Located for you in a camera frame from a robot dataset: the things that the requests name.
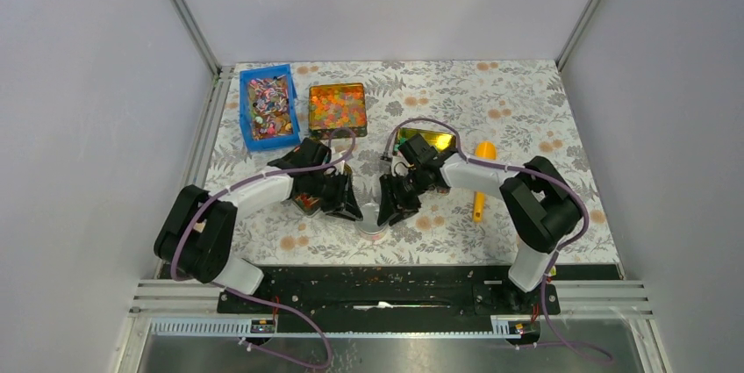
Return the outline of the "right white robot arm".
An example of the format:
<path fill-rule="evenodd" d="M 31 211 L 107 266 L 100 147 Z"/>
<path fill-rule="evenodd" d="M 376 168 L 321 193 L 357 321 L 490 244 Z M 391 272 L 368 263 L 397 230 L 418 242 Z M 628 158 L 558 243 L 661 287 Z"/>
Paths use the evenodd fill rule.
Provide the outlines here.
<path fill-rule="evenodd" d="M 459 188 L 501 198 L 520 239 L 503 290 L 504 304 L 516 313 L 533 307 L 536 288 L 560 245 L 588 213 L 555 166 L 540 156 L 523 166 L 506 166 L 464 154 L 455 140 L 438 149 L 419 133 L 400 143 L 397 151 L 406 169 L 381 176 L 376 223 L 393 226 L 412 217 L 421 207 L 420 195 L 430 190 Z"/>

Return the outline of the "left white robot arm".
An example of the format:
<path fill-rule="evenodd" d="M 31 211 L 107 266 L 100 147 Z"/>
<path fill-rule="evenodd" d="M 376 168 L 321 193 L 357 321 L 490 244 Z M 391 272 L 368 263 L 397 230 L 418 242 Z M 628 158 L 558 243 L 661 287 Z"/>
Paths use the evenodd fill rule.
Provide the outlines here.
<path fill-rule="evenodd" d="M 238 220 L 271 204 L 299 200 L 335 218 L 363 218 L 354 197 L 352 173 L 329 146 L 304 139 L 258 174 L 209 192 L 194 184 L 181 189 L 154 242 L 154 254 L 173 268 L 172 278 L 193 278 L 239 293 L 250 312 L 272 300 L 260 268 L 232 252 Z"/>

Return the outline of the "white jar lid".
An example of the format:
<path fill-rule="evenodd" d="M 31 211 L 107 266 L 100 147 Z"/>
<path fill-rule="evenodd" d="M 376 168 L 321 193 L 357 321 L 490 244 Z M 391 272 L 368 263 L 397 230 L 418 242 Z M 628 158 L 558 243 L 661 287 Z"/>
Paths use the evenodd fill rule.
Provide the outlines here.
<path fill-rule="evenodd" d="M 367 203 L 361 207 L 362 219 L 356 221 L 355 228 L 359 235 L 368 241 L 381 240 L 387 231 L 387 226 L 377 224 L 380 207 L 376 203 Z"/>

